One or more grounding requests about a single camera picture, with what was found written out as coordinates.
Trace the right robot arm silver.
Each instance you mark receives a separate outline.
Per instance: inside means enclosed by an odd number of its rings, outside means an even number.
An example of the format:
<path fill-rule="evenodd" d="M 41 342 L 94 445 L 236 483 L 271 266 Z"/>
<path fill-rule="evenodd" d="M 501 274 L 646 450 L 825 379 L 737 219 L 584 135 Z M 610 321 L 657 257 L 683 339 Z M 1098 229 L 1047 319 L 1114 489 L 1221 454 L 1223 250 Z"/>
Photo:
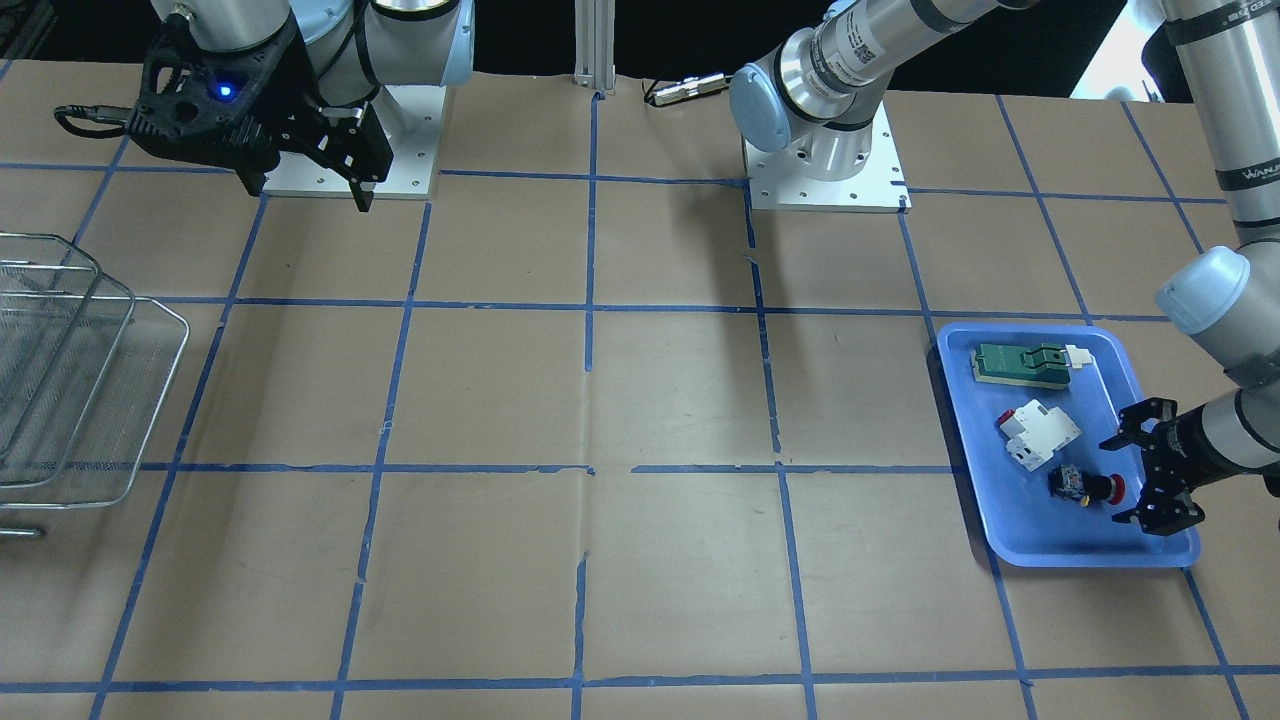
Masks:
<path fill-rule="evenodd" d="M 233 172 L 252 196 L 425 200 L 471 1 L 156 1 L 125 132 Z"/>

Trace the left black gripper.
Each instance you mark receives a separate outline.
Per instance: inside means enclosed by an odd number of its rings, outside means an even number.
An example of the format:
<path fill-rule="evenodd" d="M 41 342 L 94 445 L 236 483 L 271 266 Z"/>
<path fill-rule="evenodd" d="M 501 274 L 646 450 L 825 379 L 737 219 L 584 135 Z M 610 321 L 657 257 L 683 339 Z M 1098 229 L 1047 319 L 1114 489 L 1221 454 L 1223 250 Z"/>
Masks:
<path fill-rule="evenodd" d="M 1190 492 L 1217 480 L 1217 454 L 1201 414 L 1176 414 L 1174 400 L 1142 400 L 1121 409 L 1115 433 L 1098 442 L 1103 451 L 1134 446 L 1146 452 L 1146 488 L 1134 507 L 1115 512 L 1111 521 L 1167 537 L 1204 520 Z"/>

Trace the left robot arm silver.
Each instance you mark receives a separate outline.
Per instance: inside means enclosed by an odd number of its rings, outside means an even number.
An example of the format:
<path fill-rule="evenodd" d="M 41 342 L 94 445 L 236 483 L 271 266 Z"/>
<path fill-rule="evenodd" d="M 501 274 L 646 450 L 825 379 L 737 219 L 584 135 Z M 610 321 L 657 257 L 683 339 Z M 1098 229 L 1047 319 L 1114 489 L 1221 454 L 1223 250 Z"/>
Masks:
<path fill-rule="evenodd" d="M 819 129 L 859 131 L 906 60 L 995 9 L 992 1 L 840 1 L 730 82 L 744 140 L 780 152 Z M 1106 450 L 1135 446 L 1146 482 L 1114 516 L 1152 536 L 1204 518 L 1193 492 L 1256 474 L 1277 492 L 1277 4 L 1164 1 L 1174 46 L 1240 241 L 1215 246 L 1156 295 L 1164 314 L 1235 386 L 1179 413 L 1149 398 L 1125 407 Z"/>

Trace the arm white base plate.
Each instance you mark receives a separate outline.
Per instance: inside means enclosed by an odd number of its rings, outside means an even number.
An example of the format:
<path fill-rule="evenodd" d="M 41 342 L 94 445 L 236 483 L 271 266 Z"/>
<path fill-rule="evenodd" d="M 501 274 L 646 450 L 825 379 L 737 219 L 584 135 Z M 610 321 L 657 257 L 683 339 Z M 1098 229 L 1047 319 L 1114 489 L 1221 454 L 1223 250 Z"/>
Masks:
<path fill-rule="evenodd" d="M 742 141 L 755 209 L 897 213 L 911 206 L 883 105 L 856 131 L 819 128 L 778 152 Z"/>
<path fill-rule="evenodd" d="M 374 99 L 393 151 L 388 179 L 374 188 L 376 200 L 429 199 L 449 91 L 442 86 L 392 85 Z M 352 199 L 346 179 L 293 152 L 284 152 L 280 165 L 268 173 L 262 192 L 269 197 Z"/>

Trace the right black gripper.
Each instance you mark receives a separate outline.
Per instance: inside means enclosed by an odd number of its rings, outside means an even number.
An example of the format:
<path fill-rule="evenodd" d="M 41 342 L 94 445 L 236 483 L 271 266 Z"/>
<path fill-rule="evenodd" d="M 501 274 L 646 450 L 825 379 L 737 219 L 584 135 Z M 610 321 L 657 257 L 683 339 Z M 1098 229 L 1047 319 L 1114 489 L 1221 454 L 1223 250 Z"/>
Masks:
<path fill-rule="evenodd" d="M 393 160 L 372 104 L 326 105 L 302 38 L 265 38 L 238 47 L 236 60 L 250 72 L 248 117 L 269 137 L 264 168 L 236 173 L 244 191 L 260 197 L 265 174 L 283 152 L 294 152 L 346 179 L 358 211 L 370 213 L 375 184 L 387 179 Z"/>

